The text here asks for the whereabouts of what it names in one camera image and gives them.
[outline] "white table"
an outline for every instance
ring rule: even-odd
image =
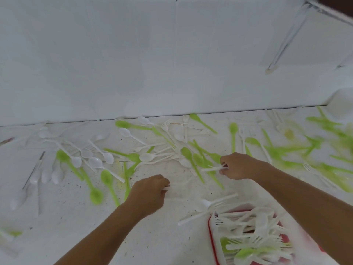
[[[325,132],[316,128],[315,125],[306,122],[306,116],[319,116],[319,113],[315,107],[303,108],[295,113],[292,119],[305,126],[308,135],[327,136]],[[228,131],[230,122],[240,123],[260,118],[269,120],[265,111],[204,114],[200,115],[200,117],[208,125],[216,129],[219,134],[209,137],[197,137],[197,141],[201,147],[221,155],[231,153],[231,136]],[[169,118],[173,118],[175,122],[182,123],[181,116],[155,117],[151,120],[154,123],[161,123]],[[137,119],[129,121],[138,123]],[[190,122],[196,127],[202,128],[198,123],[192,120]],[[71,124],[50,124],[48,126],[50,131],[56,131]],[[252,128],[258,135],[258,139],[265,143],[258,126],[245,126],[245,130],[249,128]],[[278,133],[270,122],[265,129],[276,145],[288,144],[285,137]],[[90,122],[66,132],[65,136],[70,137],[75,133],[80,133],[83,138],[88,139],[103,131],[111,131],[112,134],[106,141],[98,143],[101,147],[110,147],[128,153],[132,148],[141,146],[132,138],[124,138],[119,135],[114,120]],[[0,141],[2,141],[10,136],[21,136],[26,132],[26,129],[0,128],[0,132]],[[131,132],[148,143],[163,141],[162,138],[157,138],[149,131],[131,130]],[[238,135],[236,137],[236,148],[238,152],[242,151],[241,140]],[[9,208],[11,197],[23,187],[44,149],[46,151],[56,150],[55,145],[52,143],[38,143],[35,141],[31,141],[25,149],[18,149],[17,145],[0,147],[0,225],[23,230],[23,234],[11,244],[13,248],[19,250],[18,257],[12,259],[0,252],[1,264],[53,264],[115,209],[108,189],[100,181],[100,177],[94,176],[85,167],[93,184],[104,192],[105,197],[102,205],[92,205],[89,200],[89,190],[86,183],[81,182],[73,173],[68,173],[60,185],[56,186],[52,182],[40,185],[41,214],[38,218],[34,218],[35,201],[32,195],[29,196],[29,199],[20,209],[12,212]],[[261,151],[251,147],[250,149],[256,158],[266,160],[265,155]],[[313,156],[325,159],[329,151],[329,146],[324,145],[320,151],[313,152]],[[331,159],[330,161],[333,165],[351,169],[349,165],[347,166],[341,162],[337,163]],[[130,232],[111,264],[214,264],[207,229],[208,216],[182,227],[177,225],[179,219],[194,211],[192,207],[193,200],[196,198],[213,200],[235,191],[244,198],[268,197],[268,194],[262,188],[256,186],[250,180],[231,181],[224,176],[219,176],[218,178],[226,188],[222,191],[205,174],[206,184],[202,184],[198,178],[194,177],[188,169],[182,167],[177,161],[143,165],[133,175],[131,184],[136,180],[154,174],[162,174],[170,179],[172,183],[182,183],[190,178],[191,180],[184,187],[167,193],[164,207],[157,213],[142,220]],[[125,193],[122,184],[114,181],[114,188],[122,201]],[[280,209],[278,204],[273,203],[275,207]],[[300,231],[296,222],[288,215],[283,220],[283,223],[294,234],[298,234],[298,231]],[[303,236],[296,235],[292,240],[298,252],[304,253],[308,251],[308,242],[303,242]]]

